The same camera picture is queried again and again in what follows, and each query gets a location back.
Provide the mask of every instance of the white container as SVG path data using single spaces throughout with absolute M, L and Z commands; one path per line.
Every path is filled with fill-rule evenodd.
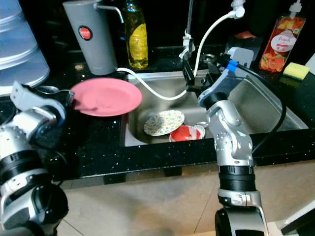
M 0 26 L 15 21 L 23 16 L 17 0 L 0 0 Z
M 0 70 L 0 96 L 11 93 L 14 81 L 34 87 L 42 83 L 48 75 L 49 67 L 41 51 L 37 50 L 35 56 L 27 62 Z
M 38 48 L 32 30 L 26 21 L 18 27 L 0 33 L 0 70 L 26 62 Z

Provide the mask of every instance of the yellow liquid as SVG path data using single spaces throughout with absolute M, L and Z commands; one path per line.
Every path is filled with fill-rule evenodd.
M 147 67 L 147 30 L 142 12 L 127 12 L 125 33 L 130 66 L 137 69 Z

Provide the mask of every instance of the speckled countertop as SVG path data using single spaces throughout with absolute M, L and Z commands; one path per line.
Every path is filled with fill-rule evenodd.
M 155 58 L 149 71 L 180 70 L 176 56 Z M 123 78 L 124 73 L 108 77 Z M 69 89 L 76 83 L 95 77 L 86 63 L 73 63 L 54 72 L 44 83 Z M 254 156 L 257 165 L 310 160 L 315 158 L 315 76 L 308 74 L 298 88 L 279 86 L 289 108 L 309 127 L 306 130 L 278 132 Z M 12 111 L 8 97 L 0 98 L 0 119 Z M 39 140 L 65 155 L 66 166 L 55 154 L 39 149 L 47 168 L 56 179 L 122 174 L 152 169 L 180 167 L 216 162 L 213 139 L 124 147 L 120 144 L 122 116 L 98 118 L 69 110 L 67 120 Z M 251 135 L 253 144 L 264 134 Z

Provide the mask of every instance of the cup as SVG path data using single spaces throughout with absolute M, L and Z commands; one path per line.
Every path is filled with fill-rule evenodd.
M 198 140 L 205 136 L 205 129 L 201 125 L 181 125 L 169 135 L 170 142 Z

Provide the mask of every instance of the patterned plate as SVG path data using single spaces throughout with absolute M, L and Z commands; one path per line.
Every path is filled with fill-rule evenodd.
M 176 130 L 184 122 L 185 116 L 180 111 L 164 111 L 148 119 L 143 130 L 149 135 L 160 136 Z

